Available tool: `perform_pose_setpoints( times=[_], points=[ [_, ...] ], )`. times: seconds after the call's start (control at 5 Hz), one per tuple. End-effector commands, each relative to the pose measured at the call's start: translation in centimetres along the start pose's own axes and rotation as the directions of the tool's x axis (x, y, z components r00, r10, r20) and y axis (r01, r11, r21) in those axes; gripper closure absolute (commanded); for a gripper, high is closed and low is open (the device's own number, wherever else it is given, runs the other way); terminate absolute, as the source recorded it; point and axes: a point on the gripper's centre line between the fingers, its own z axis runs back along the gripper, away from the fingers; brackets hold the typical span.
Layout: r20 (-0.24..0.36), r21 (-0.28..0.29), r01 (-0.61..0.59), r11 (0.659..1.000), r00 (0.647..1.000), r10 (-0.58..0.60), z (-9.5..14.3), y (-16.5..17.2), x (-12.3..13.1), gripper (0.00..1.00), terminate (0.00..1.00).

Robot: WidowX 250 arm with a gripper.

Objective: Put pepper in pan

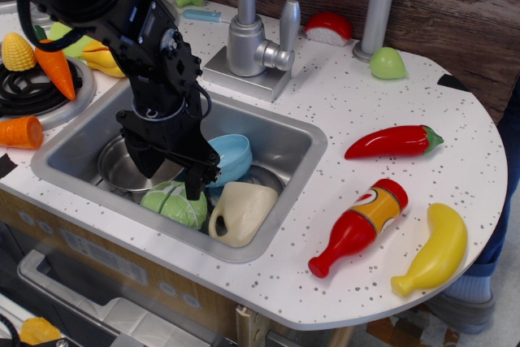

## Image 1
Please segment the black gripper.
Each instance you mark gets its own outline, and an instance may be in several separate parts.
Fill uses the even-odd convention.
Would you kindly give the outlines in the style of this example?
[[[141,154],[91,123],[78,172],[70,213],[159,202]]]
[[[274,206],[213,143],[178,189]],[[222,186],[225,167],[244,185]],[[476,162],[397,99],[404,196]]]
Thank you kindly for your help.
[[[127,151],[138,171],[152,178],[168,159],[186,168],[186,197],[197,201],[204,188],[219,175],[219,155],[201,131],[206,105],[199,97],[186,97],[169,116],[119,111],[116,120],[126,141]]]

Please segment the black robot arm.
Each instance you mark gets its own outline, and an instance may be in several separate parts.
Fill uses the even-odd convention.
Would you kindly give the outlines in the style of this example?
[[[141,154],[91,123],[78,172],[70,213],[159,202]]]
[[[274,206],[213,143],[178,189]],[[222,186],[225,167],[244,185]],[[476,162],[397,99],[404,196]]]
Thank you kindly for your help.
[[[219,174],[219,155],[201,132],[211,100],[198,84],[200,59],[162,0],[17,0],[25,36],[48,52],[89,36],[107,46],[128,78],[132,108],[116,119],[138,170],[153,176],[165,160],[185,169],[188,199]]]

